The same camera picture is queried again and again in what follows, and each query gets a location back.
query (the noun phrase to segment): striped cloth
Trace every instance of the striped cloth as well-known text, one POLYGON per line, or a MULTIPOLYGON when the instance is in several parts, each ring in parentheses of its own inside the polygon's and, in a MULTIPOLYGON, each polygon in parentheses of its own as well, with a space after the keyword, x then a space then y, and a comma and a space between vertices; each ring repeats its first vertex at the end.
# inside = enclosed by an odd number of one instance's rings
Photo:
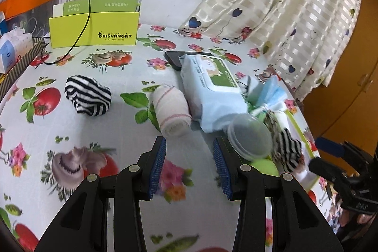
POLYGON ((103 115, 112 102, 109 88, 101 86, 94 78, 87 76, 69 77, 64 92, 75 106, 77 113, 90 116, 103 115))
POLYGON ((272 134, 272 161, 281 164, 285 172, 293 172, 303 164, 301 142, 294 139, 287 128, 281 130, 274 113, 271 111, 266 113, 264 124, 272 134))

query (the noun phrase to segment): heart patterned curtain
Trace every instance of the heart patterned curtain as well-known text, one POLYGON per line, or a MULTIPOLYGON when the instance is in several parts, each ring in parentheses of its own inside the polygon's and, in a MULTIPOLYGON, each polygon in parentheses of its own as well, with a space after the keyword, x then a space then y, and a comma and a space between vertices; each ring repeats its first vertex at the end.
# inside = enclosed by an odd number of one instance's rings
POLYGON ((203 0, 180 27, 214 44, 251 43, 303 100, 328 85, 354 30, 361 0, 203 0))

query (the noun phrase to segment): rolled bandage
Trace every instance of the rolled bandage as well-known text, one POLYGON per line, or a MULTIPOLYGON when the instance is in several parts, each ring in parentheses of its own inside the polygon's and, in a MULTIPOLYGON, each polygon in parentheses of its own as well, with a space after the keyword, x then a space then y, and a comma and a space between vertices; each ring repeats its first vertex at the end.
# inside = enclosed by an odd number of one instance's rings
POLYGON ((152 101, 164 137, 180 136, 190 129, 192 117, 185 96, 179 89, 161 85, 152 94, 152 101))

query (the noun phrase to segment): floral tablecloth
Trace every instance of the floral tablecloth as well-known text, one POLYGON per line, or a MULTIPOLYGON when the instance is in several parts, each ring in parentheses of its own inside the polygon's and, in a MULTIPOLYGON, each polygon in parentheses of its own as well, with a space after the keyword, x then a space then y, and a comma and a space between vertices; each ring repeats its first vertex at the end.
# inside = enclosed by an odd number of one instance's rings
MULTIPOLYGON (((67 50, 56 49, 44 58, 52 62, 67 50)), ((88 174, 84 165, 70 161, 74 151, 87 152, 95 160, 102 158, 100 176, 108 176, 151 150, 160 135, 151 92, 163 83, 182 89, 179 73, 164 59, 167 50, 211 52, 228 61, 237 78, 256 75, 265 81, 275 73, 262 53, 247 43, 149 25, 140 25, 136 46, 78 47, 51 66, 34 60, 6 98, 9 101, 0 116, 0 215, 24 248, 34 250, 72 187, 88 174), (98 54, 106 52, 113 58, 104 64, 98 54), (112 103, 105 115, 77 114, 65 98, 67 78, 78 74, 109 87, 112 103), (52 172, 54 163, 59 175, 52 172)), ((292 100, 286 103, 301 131, 313 142, 300 111, 292 100)), ((211 150, 215 136, 204 134, 194 123, 186 136, 167 139, 158 193, 152 201, 140 202, 148 251, 177 239, 177 251, 232 251, 240 203, 228 201, 220 187, 211 150)), ((324 181, 318 180, 311 190, 324 216, 331 217, 324 181)), ((270 200, 266 202, 266 251, 271 251, 270 200)), ((111 238, 112 214, 108 219, 111 238)), ((112 239, 108 245, 112 251, 112 239)))

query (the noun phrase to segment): clear plastic container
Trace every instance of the clear plastic container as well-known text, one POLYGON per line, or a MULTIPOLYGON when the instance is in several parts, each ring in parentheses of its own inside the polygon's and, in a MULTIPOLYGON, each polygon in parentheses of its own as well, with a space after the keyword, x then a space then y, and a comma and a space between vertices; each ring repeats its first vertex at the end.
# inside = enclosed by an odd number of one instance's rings
POLYGON ((265 158, 273 150, 269 129, 248 113, 235 116, 228 126, 227 136, 235 151, 248 161, 265 158))

